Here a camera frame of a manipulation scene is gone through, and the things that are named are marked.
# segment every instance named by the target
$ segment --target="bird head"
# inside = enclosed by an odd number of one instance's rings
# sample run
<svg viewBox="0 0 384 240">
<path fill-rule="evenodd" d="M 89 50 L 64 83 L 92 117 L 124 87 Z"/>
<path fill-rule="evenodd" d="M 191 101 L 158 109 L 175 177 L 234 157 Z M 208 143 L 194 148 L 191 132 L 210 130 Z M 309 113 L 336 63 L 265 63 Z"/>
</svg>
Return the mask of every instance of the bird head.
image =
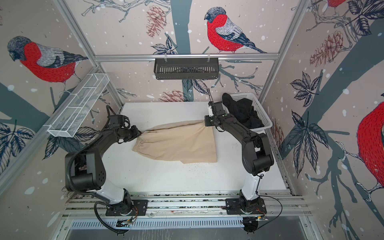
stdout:
<svg viewBox="0 0 384 240">
<path fill-rule="evenodd" d="M 32 41 L 24 36 L 17 36 L 11 39 L 8 43 L 8 52 L 12 60 L 19 59 L 20 61 L 26 61 L 24 54 L 24 47 Z"/>
<path fill-rule="evenodd" d="M 204 17 L 204 20 L 208 20 L 209 23 L 212 23 L 214 19 L 219 15 L 226 15 L 224 8 L 222 7 L 213 7 L 208 10 L 207 14 Z"/>
</svg>

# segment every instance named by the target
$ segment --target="white table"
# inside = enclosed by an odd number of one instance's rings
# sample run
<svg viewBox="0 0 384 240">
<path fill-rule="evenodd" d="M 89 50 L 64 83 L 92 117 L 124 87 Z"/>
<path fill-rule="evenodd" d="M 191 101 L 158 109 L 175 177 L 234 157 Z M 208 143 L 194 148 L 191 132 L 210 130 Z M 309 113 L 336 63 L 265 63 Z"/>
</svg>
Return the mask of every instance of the white table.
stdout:
<svg viewBox="0 0 384 240">
<path fill-rule="evenodd" d="M 126 103 L 121 112 L 144 131 L 160 124 L 202 120 L 207 102 Z M 207 194 L 238 192 L 248 174 L 241 161 L 241 144 L 228 132 L 214 129 L 217 163 L 183 164 L 159 161 L 132 151 L 136 139 L 113 144 L 103 163 L 110 181 L 129 192 L 146 194 Z M 285 190 L 275 163 L 260 182 L 260 190 Z"/>
</svg>

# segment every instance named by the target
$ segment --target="black metal basket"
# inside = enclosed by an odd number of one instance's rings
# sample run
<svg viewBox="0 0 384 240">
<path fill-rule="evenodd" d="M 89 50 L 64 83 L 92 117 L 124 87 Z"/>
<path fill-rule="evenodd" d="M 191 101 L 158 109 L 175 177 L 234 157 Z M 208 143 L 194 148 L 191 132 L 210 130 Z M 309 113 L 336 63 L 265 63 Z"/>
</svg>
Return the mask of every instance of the black metal basket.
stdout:
<svg viewBox="0 0 384 240">
<path fill-rule="evenodd" d="M 218 58 L 156 58 L 156 79 L 216 79 Z"/>
</svg>

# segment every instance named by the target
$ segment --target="beige shorts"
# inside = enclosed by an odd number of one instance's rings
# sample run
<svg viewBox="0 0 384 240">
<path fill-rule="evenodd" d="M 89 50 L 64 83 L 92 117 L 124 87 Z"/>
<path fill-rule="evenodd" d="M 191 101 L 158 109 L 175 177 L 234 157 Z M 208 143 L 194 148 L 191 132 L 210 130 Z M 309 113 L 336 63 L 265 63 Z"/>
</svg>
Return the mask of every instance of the beige shorts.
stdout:
<svg viewBox="0 0 384 240">
<path fill-rule="evenodd" d="M 203 120 L 159 125 L 141 134 L 133 151 L 154 160 L 217 162 L 212 128 Z"/>
</svg>

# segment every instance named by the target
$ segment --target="white wire basket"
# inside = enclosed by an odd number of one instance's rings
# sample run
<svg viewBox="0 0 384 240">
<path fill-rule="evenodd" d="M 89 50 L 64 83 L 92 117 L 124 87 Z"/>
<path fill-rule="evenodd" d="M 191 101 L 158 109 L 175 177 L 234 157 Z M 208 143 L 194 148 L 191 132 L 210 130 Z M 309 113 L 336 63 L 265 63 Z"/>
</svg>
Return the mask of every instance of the white wire basket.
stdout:
<svg viewBox="0 0 384 240">
<path fill-rule="evenodd" d="M 109 83 L 107 74 L 88 75 L 84 86 L 75 94 L 68 106 L 60 113 L 48 132 L 54 137 L 73 137 L 89 111 Z"/>
<path fill-rule="evenodd" d="M 264 127 L 253 128 L 253 129 L 251 129 L 252 131 L 258 132 L 258 131 L 272 127 L 271 119 L 268 117 L 268 115 L 266 114 L 261 103 L 257 100 L 256 96 L 253 93 L 234 93 L 234 94 L 230 94 L 230 95 L 231 95 L 232 99 L 235 101 L 239 101 L 240 99 L 243 99 L 243 98 L 247 98 L 247 99 L 252 100 L 252 106 L 253 106 L 254 110 L 257 112 L 257 116 L 259 116 L 260 120 L 264 124 Z M 224 106 L 224 104 L 223 104 L 223 107 L 224 107 L 224 110 L 226 111 L 226 113 L 229 113 L 228 108 L 226 106 Z"/>
</svg>

